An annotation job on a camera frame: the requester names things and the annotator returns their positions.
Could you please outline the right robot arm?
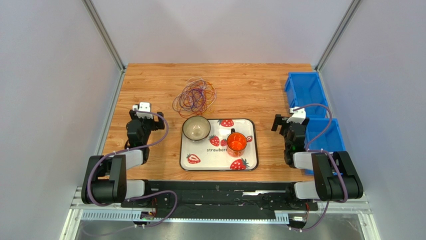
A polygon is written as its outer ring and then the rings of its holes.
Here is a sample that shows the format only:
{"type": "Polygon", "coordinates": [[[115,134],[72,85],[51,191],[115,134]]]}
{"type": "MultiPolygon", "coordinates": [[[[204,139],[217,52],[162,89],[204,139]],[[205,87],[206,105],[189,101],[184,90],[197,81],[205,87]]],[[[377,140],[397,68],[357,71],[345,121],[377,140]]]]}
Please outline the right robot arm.
{"type": "Polygon", "coordinates": [[[283,136],[285,163],[313,176],[313,180],[290,185],[288,191],[294,199],[342,202],[363,196],[362,182],[336,119],[277,114],[271,130],[283,136]]]}

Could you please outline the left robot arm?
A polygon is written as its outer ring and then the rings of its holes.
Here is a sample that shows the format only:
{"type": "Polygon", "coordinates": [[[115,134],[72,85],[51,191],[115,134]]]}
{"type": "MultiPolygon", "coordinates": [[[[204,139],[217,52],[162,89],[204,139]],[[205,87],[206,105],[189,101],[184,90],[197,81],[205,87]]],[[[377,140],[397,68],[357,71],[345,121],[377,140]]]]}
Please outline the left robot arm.
{"type": "Polygon", "coordinates": [[[89,158],[81,189],[84,204],[107,206],[144,195],[144,180],[128,180],[127,171],[147,163],[149,137],[153,131],[168,131],[162,112],[130,110],[126,124],[127,142],[122,150],[89,158]]]}

